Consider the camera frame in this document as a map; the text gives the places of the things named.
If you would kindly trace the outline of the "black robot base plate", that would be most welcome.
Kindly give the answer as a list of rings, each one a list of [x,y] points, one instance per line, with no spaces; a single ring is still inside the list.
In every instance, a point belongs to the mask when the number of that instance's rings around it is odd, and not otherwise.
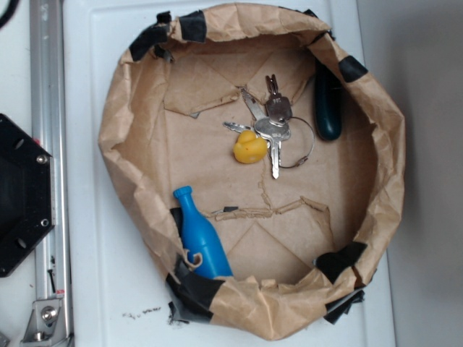
[[[1,277],[11,275],[54,227],[52,157],[1,115]]]

